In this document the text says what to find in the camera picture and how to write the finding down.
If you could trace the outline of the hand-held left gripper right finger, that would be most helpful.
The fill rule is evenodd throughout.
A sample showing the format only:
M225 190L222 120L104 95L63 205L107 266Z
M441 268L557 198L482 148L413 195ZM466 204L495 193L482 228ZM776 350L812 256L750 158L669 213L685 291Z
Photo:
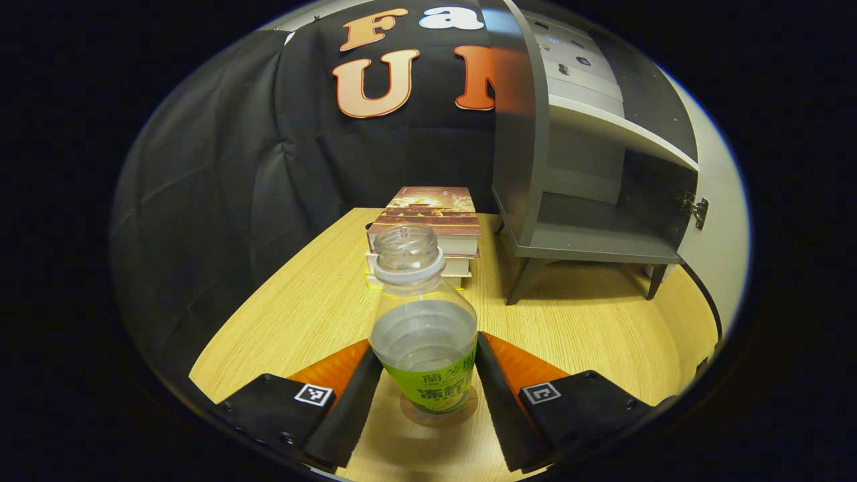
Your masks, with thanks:
M475 368L512 472L591 458L655 411L596 370L569 374L484 331L477 334Z

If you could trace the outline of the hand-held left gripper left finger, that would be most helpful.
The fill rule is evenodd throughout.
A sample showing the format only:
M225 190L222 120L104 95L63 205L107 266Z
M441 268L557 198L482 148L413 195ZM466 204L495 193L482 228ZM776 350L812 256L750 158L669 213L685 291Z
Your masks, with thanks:
M261 374L211 413L278 458L333 473L351 460L380 374L382 364L363 339L290 376Z

